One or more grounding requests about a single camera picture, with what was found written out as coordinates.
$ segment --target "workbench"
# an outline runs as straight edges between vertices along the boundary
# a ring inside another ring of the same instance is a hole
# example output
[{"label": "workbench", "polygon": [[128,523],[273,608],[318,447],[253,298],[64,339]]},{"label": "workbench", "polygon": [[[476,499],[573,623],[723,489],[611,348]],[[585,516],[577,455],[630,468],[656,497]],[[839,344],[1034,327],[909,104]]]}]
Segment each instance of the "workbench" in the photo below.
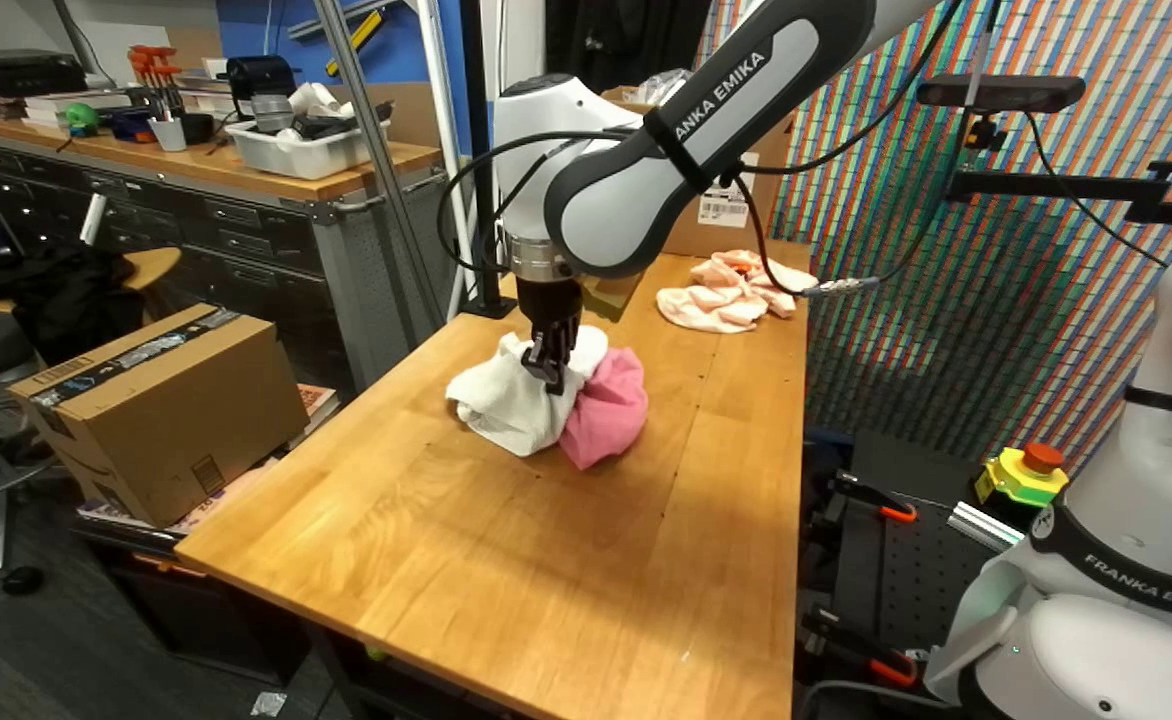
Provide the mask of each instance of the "workbench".
[{"label": "workbench", "polygon": [[362,387],[441,325],[425,298],[445,307],[453,286],[431,243],[441,154],[390,140],[390,168],[425,239],[427,288],[402,266],[367,166],[324,181],[264,175],[239,168],[231,145],[161,154],[0,119],[0,235],[14,258],[73,243],[86,195],[102,192],[102,249],[182,249],[165,298],[267,315],[300,381]]},{"label": "workbench", "polygon": [[626,455],[577,471],[470,438],[445,385],[523,319],[460,315],[176,552],[520,718],[788,720],[807,315],[670,327],[651,298],[693,266],[591,315],[648,374]]}]

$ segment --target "chair wheel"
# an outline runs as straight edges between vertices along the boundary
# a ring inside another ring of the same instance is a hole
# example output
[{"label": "chair wheel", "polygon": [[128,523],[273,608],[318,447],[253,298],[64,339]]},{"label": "chair wheel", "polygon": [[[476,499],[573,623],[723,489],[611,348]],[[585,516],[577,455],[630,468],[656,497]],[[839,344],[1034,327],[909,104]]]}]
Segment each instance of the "chair wheel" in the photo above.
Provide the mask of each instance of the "chair wheel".
[{"label": "chair wheel", "polygon": [[43,580],[49,580],[49,577],[43,577],[38,567],[30,567],[30,566],[23,566],[23,567],[6,567],[6,571],[0,577],[0,594],[6,594],[6,597],[30,597],[30,594],[38,594]]}]

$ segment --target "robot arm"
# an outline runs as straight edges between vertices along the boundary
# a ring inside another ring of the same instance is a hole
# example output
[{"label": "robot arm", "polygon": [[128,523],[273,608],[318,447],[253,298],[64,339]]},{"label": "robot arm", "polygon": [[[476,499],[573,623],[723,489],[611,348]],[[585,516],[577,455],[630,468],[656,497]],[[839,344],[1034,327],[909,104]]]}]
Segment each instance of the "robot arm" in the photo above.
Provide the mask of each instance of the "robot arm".
[{"label": "robot arm", "polygon": [[580,319],[573,273],[623,278],[651,266],[696,192],[730,171],[788,110],[927,9],[937,0],[767,0],[642,119],[577,82],[527,82],[501,95],[497,145],[553,127],[626,127],[623,140],[559,149],[523,188],[520,175],[545,149],[523,149],[497,171],[501,192],[520,188],[501,229],[530,319],[523,366],[547,391],[559,391]]}]

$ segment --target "pink cloth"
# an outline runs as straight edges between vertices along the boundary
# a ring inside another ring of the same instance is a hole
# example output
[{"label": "pink cloth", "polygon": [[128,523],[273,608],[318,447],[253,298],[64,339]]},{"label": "pink cloth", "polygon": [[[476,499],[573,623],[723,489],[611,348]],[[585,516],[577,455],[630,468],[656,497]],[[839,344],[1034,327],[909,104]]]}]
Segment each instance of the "pink cloth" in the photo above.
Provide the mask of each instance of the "pink cloth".
[{"label": "pink cloth", "polygon": [[621,348],[596,366],[591,381],[577,397],[577,412],[559,438],[559,447],[580,471],[587,471],[609,455],[623,455],[642,425],[648,374],[626,348]]}]

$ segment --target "white robot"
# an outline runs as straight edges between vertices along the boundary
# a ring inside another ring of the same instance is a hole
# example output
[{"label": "white robot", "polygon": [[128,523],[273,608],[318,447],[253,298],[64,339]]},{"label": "white robot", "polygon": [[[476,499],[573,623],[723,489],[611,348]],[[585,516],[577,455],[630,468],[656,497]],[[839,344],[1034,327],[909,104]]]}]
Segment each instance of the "white robot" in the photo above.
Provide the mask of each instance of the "white robot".
[{"label": "white robot", "polygon": [[[630,118],[580,82],[545,77],[497,104],[501,232],[510,239],[523,367],[559,391],[580,325],[577,273],[642,268],[678,207],[788,110],[937,0],[767,0],[656,113]],[[1172,273],[1130,381],[1130,409],[1031,543],[967,588],[927,688],[1016,720],[1172,720]]]}]

